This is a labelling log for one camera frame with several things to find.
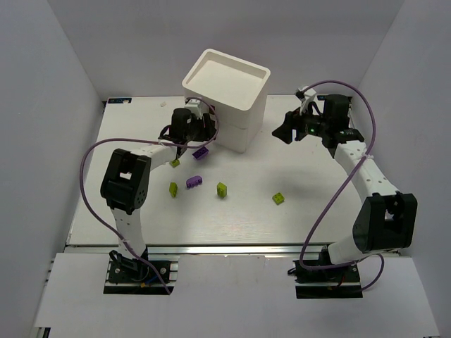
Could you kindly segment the white drawer cabinet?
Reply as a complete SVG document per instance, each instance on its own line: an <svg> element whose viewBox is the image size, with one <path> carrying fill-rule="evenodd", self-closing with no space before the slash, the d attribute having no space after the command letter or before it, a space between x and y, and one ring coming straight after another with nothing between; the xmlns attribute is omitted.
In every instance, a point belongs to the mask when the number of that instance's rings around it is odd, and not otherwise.
<svg viewBox="0 0 451 338"><path fill-rule="evenodd" d="M205 100L219 121L216 143L244 153L260 131L271 71L261 65L207 49L182 81L184 95Z"/></svg>

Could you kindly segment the lime long lego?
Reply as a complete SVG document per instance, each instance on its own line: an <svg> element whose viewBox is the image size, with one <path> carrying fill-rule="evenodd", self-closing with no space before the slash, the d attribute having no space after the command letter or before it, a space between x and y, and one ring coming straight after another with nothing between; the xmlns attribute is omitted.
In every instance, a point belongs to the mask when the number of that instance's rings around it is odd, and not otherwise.
<svg viewBox="0 0 451 338"><path fill-rule="evenodd" d="M176 182L171 182L169 185L169 193L172 198L175 198L178 193L178 185Z"/></svg>
<svg viewBox="0 0 451 338"><path fill-rule="evenodd" d="M222 182L219 182L216 186L216 191L217 191L217 195L223 199L227 196L228 188L225 184L223 184Z"/></svg>

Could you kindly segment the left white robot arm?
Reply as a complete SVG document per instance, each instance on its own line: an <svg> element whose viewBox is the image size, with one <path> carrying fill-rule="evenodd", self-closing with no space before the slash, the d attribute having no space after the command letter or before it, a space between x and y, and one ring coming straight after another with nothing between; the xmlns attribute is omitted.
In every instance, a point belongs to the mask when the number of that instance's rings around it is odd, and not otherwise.
<svg viewBox="0 0 451 338"><path fill-rule="evenodd" d="M147 198L151 171L179 159L190 142L211 141L216 133L213 108L191 100L173 111L170 125L161 131L155 145L132 151L113 151L100 193L122 236L118 247L121 256L128 259L147 257L140 209Z"/></svg>

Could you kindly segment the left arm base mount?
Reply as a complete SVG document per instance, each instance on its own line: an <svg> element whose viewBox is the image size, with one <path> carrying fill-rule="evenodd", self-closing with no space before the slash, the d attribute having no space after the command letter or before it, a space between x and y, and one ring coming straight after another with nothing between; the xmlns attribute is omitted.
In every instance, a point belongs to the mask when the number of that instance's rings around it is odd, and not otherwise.
<svg viewBox="0 0 451 338"><path fill-rule="evenodd" d="M171 292L177 280L178 261L150 260ZM163 295L169 293L161 284L155 271L148 264L135 258L122 256L116 250L109 252L103 293L106 295Z"/></svg>

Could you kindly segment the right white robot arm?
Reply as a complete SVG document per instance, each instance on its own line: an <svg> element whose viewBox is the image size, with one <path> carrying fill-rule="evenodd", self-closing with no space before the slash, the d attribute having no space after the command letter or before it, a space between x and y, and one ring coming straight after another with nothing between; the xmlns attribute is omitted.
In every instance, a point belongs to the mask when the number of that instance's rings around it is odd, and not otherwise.
<svg viewBox="0 0 451 338"><path fill-rule="evenodd" d="M314 90L297 93L301 106L285 114L272 135L286 144L307 136L321 139L331 157L347 173L362 207L350 235L324 248L319 265L336 268L372 254L403 249L412 243L418 202L403 194L382 173L371 157L370 146L351 127L350 98L341 94L317 95Z"/></svg>

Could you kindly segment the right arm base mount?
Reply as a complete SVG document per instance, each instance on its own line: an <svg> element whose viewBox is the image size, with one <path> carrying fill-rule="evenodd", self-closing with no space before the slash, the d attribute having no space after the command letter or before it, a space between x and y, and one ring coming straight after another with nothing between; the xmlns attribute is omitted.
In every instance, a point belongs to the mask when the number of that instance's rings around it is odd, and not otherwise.
<svg viewBox="0 0 451 338"><path fill-rule="evenodd" d="M355 265L330 270L307 270L293 261L288 275L295 278L297 299L360 299L363 297Z"/></svg>

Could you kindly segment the lime square lego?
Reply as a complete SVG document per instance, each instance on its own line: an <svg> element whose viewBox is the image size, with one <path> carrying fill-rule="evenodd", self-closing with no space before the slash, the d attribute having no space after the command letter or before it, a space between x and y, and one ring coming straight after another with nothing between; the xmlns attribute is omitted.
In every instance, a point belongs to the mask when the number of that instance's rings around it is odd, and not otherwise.
<svg viewBox="0 0 451 338"><path fill-rule="evenodd" d="M280 192L278 192L272 196L272 200L276 205L280 205L285 201L285 197Z"/></svg>

